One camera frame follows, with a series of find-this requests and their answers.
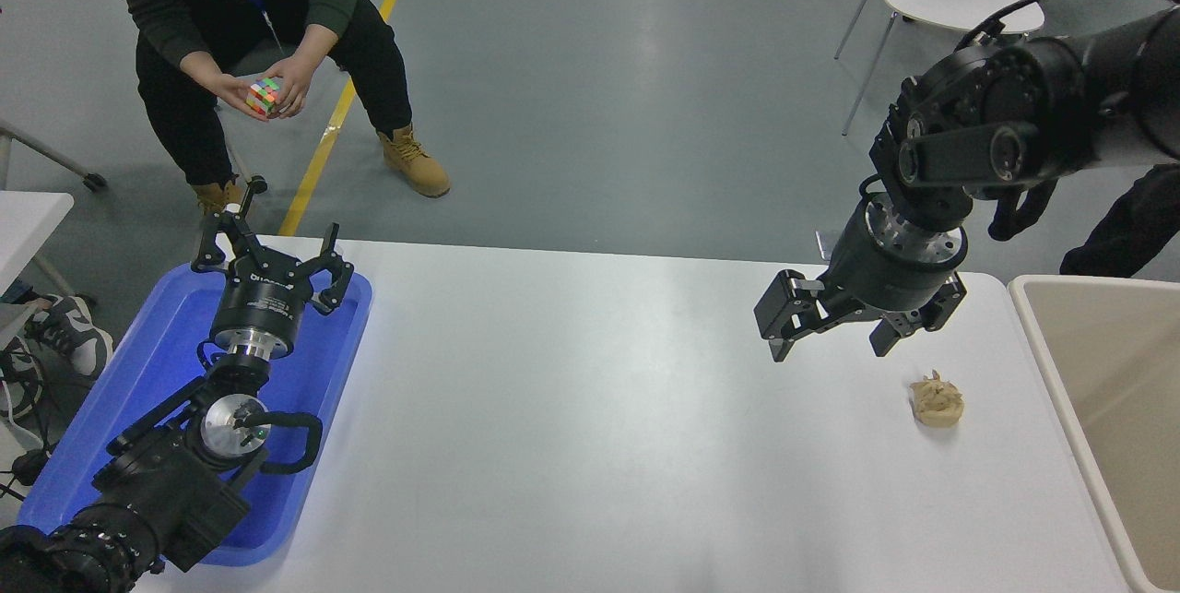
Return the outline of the person's left hand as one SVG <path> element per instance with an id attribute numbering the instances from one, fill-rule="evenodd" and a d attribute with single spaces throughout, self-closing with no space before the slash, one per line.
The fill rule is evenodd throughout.
<path id="1" fill-rule="evenodd" d="M 303 57 L 296 53 L 274 62 L 263 73 L 263 77 L 270 77 L 270 79 L 278 81 L 277 104 L 268 114 L 270 121 L 302 113 L 309 88 L 312 88 L 313 73 L 319 66 L 320 62 L 312 59 L 310 55 Z"/>

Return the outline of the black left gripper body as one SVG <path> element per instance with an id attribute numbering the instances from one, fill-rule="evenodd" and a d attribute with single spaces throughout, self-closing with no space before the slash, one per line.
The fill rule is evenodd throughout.
<path id="1" fill-rule="evenodd" d="M 271 352 L 295 350 L 306 303 L 312 301 L 312 279 L 303 275 L 240 275 L 225 269 L 225 290 L 210 327 L 210 340 L 223 350 L 240 345 L 247 332 Z"/>

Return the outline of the person's right hand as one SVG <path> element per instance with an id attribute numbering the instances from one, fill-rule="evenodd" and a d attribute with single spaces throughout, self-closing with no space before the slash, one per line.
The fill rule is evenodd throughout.
<path id="1" fill-rule="evenodd" d="M 253 105 L 247 103 L 249 95 L 253 95 L 253 81 L 241 79 L 234 75 L 214 75 L 206 80 L 204 88 L 214 93 L 223 101 L 230 105 L 240 113 L 249 116 L 254 121 L 269 121 L 269 117 L 266 113 L 260 113 L 255 110 Z"/>

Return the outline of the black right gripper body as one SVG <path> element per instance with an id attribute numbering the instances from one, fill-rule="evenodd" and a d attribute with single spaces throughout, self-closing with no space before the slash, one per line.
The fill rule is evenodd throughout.
<path id="1" fill-rule="evenodd" d="M 891 205 L 858 205 L 820 282 L 877 310 L 903 312 L 927 303 L 958 266 L 961 228 L 927 231 Z"/>

